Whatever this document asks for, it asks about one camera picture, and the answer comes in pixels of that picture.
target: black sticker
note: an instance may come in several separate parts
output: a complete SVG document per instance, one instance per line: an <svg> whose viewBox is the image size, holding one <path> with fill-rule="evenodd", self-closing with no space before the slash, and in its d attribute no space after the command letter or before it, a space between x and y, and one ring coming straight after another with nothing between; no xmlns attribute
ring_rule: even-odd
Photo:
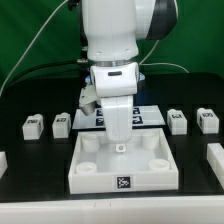
<svg viewBox="0 0 224 224"><path fill-rule="evenodd" d="M65 122L67 118L58 118L56 122Z"/></svg>
<svg viewBox="0 0 224 224"><path fill-rule="evenodd" d="M38 120L28 120L28 121L27 121L28 124L35 124L35 123L37 123L37 122L38 122Z"/></svg>
<svg viewBox="0 0 224 224"><path fill-rule="evenodd" d="M102 109L98 109L98 110L96 111L96 116L97 116L97 117L102 117L102 116L103 116L103 110L102 110Z"/></svg>
<svg viewBox="0 0 224 224"><path fill-rule="evenodd" d="M96 126L104 126L104 119L103 118L97 118L96 119Z"/></svg>
<svg viewBox="0 0 224 224"><path fill-rule="evenodd" d="M204 113L202 115L203 115L203 117L213 117L212 113Z"/></svg>
<svg viewBox="0 0 224 224"><path fill-rule="evenodd" d="M134 116L133 117L133 124L143 124L143 120L141 116Z"/></svg>
<svg viewBox="0 0 224 224"><path fill-rule="evenodd" d="M182 118L181 114L172 114L172 118Z"/></svg>
<svg viewBox="0 0 224 224"><path fill-rule="evenodd" d="M131 177L117 177L117 189L130 189Z"/></svg>
<svg viewBox="0 0 224 224"><path fill-rule="evenodd" d="M39 123L39 132L41 132L42 128L41 128L41 122Z"/></svg>
<svg viewBox="0 0 224 224"><path fill-rule="evenodd" d="M202 117L200 116L199 125L202 127Z"/></svg>
<svg viewBox="0 0 224 224"><path fill-rule="evenodd" d="M134 108L133 109L133 114L141 114L140 109L139 108Z"/></svg>

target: green wall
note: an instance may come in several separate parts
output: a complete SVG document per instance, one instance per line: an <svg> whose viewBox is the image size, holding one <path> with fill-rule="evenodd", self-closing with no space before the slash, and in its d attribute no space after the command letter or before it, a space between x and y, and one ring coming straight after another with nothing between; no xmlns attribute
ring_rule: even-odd
<svg viewBox="0 0 224 224"><path fill-rule="evenodd" d="M0 1L0 83L18 61L39 28L63 0ZM167 62L190 72L224 77L224 0L177 0L179 20L160 42L148 63ZM154 41L139 41L140 59ZM14 75L35 65L76 59L80 54L75 12L64 6L41 34ZM167 66L145 67L151 73L180 73Z"/></svg>

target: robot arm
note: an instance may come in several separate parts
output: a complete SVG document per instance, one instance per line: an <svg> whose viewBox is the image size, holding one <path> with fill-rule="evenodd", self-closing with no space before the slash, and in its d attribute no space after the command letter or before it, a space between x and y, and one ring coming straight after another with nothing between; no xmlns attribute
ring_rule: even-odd
<svg viewBox="0 0 224 224"><path fill-rule="evenodd" d="M101 101L108 138L125 143L139 77L136 39L166 36L177 21L176 0L82 0L81 8L93 95Z"/></svg>

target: white cube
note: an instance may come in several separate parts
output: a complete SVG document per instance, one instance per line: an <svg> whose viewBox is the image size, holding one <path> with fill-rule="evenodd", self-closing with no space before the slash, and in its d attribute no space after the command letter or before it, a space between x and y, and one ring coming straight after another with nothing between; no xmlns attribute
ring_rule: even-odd
<svg viewBox="0 0 224 224"><path fill-rule="evenodd" d="M203 134L216 134L219 132L219 119L211 109L198 109L197 123Z"/></svg>
<svg viewBox="0 0 224 224"><path fill-rule="evenodd" d="M54 138L68 138L71 129L71 117L68 113L57 115L52 125Z"/></svg>
<svg viewBox="0 0 224 224"><path fill-rule="evenodd" d="M7 167L8 167L8 165L7 165L7 161L6 161L5 152L0 152L0 179L3 176L3 174L5 173Z"/></svg>
<svg viewBox="0 0 224 224"><path fill-rule="evenodd" d="M167 112L167 124L172 135L187 134L187 119L181 110L169 110Z"/></svg>
<svg viewBox="0 0 224 224"><path fill-rule="evenodd" d="M36 114L29 116L23 125L24 140L37 140L44 130L43 116Z"/></svg>
<svg viewBox="0 0 224 224"><path fill-rule="evenodd" d="M224 189L224 149L219 143L208 144L207 160Z"/></svg>

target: white box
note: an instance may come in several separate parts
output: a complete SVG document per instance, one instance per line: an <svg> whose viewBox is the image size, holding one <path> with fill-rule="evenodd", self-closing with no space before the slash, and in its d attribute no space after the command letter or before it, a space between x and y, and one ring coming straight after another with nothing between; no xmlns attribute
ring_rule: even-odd
<svg viewBox="0 0 224 224"><path fill-rule="evenodd" d="M169 110L167 112L167 124L172 135L187 134L187 119L181 110Z"/></svg>
<svg viewBox="0 0 224 224"><path fill-rule="evenodd" d="M207 160L224 189L224 149L219 143L208 144Z"/></svg>
<svg viewBox="0 0 224 224"><path fill-rule="evenodd" d="M71 117L68 113L57 115L52 125L54 138L68 138L71 130Z"/></svg>
<svg viewBox="0 0 224 224"><path fill-rule="evenodd" d="M133 130L123 153L106 132L79 132L69 187L71 194L176 190L178 170L162 129Z"/></svg>
<svg viewBox="0 0 224 224"><path fill-rule="evenodd" d="M203 134L219 133L219 119L211 109L198 109L197 123Z"/></svg>
<svg viewBox="0 0 224 224"><path fill-rule="evenodd" d="M7 169L7 161L6 161L6 156L5 152L0 152L0 179L2 178L3 174L5 173Z"/></svg>
<svg viewBox="0 0 224 224"><path fill-rule="evenodd" d="M22 129L24 140L39 139L42 131L44 130L43 116L40 114L29 116Z"/></svg>

